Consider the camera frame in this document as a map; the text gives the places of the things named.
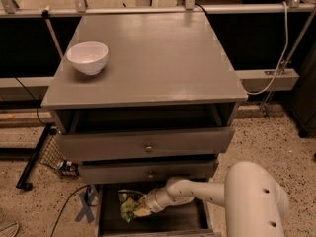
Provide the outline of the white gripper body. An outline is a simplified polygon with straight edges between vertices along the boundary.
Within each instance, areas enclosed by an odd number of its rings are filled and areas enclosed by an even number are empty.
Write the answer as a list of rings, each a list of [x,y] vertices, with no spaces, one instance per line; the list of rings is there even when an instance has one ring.
[[[146,207],[153,213],[163,211],[166,207],[171,206],[173,198],[168,194],[165,188],[153,189],[145,199]]]

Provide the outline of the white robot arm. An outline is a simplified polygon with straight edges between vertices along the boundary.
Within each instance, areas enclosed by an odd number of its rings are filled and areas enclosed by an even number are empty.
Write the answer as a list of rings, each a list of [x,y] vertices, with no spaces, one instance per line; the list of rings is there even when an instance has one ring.
[[[248,161],[231,166],[222,183],[172,177],[143,196],[134,214],[148,216],[195,198],[225,209],[227,237],[285,237],[282,219],[289,211],[288,195],[268,171]]]

